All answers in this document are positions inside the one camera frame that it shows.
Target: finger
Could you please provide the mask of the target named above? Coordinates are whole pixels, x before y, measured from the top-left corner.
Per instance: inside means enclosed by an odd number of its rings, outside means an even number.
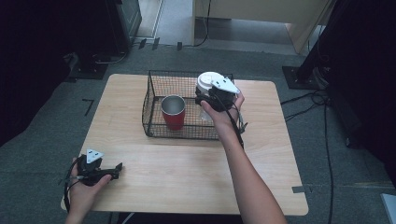
[[[76,164],[73,166],[73,169],[72,169],[72,176],[76,176],[77,174],[78,174],[78,169],[77,169],[77,167],[78,167],[78,165],[77,165],[77,162],[76,162]]]
[[[99,182],[97,182],[92,189],[95,190],[95,192],[99,192],[104,186],[106,186],[108,184],[108,182],[110,182],[111,180],[111,175],[105,175],[103,176]]]
[[[240,110],[241,109],[241,106],[242,106],[242,103],[244,103],[244,101],[245,101],[245,96],[244,96],[244,94],[240,91],[238,94],[237,94],[237,98],[236,98],[236,100],[235,100],[235,105],[236,105],[236,107],[238,107],[238,109]]]
[[[77,162],[76,162],[76,164],[74,164],[74,166],[73,166],[72,173],[70,174],[71,176],[77,176],[78,175],[77,167],[78,167],[78,165],[77,165]],[[73,178],[71,181],[72,181],[72,184],[77,182],[77,180],[75,178]]]
[[[201,106],[204,109],[204,111],[211,117],[213,118],[213,116],[215,115],[214,113],[216,112],[212,106],[206,102],[206,101],[201,101]]]

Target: wire basket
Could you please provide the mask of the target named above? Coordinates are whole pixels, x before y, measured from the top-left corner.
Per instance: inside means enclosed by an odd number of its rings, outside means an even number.
[[[195,103],[196,80],[203,72],[148,71],[148,90],[143,103],[142,123],[149,137],[218,140],[211,120],[201,118],[202,108]],[[233,81],[233,75],[224,75]],[[184,126],[173,131],[168,129],[161,102],[167,95],[183,97],[186,107]]]

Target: hand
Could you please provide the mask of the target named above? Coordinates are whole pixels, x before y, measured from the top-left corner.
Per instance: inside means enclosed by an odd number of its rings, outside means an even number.
[[[72,176],[78,175],[77,166],[77,164],[74,165],[71,173]],[[82,223],[84,217],[91,210],[96,195],[110,180],[111,175],[105,175],[98,183],[89,187],[80,182],[76,183],[77,180],[73,179],[72,184],[74,185],[70,188],[70,211],[66,223]]]
[[[236,105],[238,111],[241,110],[241,106],[244,101],[245,97],[242,92],[239,92],[237,96],[233,99],[233,102]],[[230,117],[225,111],[218,112],[214,110],[206,101],[201,101],[201,106],[204,111],[213,119],[218,134],[228,132],[229,128],[233,130],[233,125],[231,124]],[[231,108],[228,110],[228,112],[233,117],[233,120],[235,120],[235,123],[238,121],[238,111],[235,108]]]

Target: forearm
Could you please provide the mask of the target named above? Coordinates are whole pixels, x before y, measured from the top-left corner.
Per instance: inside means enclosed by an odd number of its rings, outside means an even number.
[[[235,197],[245,223],[286,223],[271,190],[240,146],[232,126],[217,127],[233,178]]]

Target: black tape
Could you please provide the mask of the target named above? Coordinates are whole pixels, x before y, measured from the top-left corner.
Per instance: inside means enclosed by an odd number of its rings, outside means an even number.
[[[291,187],[291,189],[293,190],[293,193],[304,193],[305,192],[304,186]]]
[[[87,109],[87,111],[85,112],[85,115],[84,115],[84,116],[87,116],[88,113],[90,113],[91,107],[92,107],[93,102],[94,102],[95,100],[82,99],[82,101],[90,102],[90,106],[88,106],[88,109]]]
[[[181,51],[182,48],[183,48],[183,43],[177,42],[177,51]]]
[[[157,37],[154,39],[154,44],[152,45],[152,50],[155,50],[158,48],[158,43],[160,43],[160,38]]]
[[[142,39],[142,41],[140,41],[139,49],[142,49],[143,47],[145,47],[146,41],[148,41],[146,38],[144,38],[144,39]]]

